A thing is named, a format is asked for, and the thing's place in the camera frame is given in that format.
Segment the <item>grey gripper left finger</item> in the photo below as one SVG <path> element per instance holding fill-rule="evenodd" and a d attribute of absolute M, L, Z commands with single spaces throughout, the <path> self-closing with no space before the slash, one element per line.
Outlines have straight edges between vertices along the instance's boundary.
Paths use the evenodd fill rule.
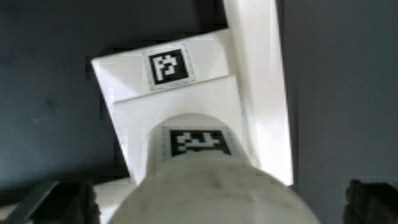
<path fill-rule="evenodd" d="M 20 205 L 16 206 L 11 215 L 6 218 L 4 224 L 31 224 L 32 214 L 43 204 L 48 195 L 59 185 L 59 182 L 45 182 L 41 183 L 34 190 L 31 191 L 25 199 L 22 200 Z"/>

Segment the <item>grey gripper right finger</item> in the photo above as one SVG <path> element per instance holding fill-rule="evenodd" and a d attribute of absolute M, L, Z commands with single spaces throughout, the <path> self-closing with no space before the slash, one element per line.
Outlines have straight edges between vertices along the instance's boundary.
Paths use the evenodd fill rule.
<path fill-rule="evenodd" d="M 350 181 L 343 224 L 398 224 L 398 189 L 390 183 Z"/>

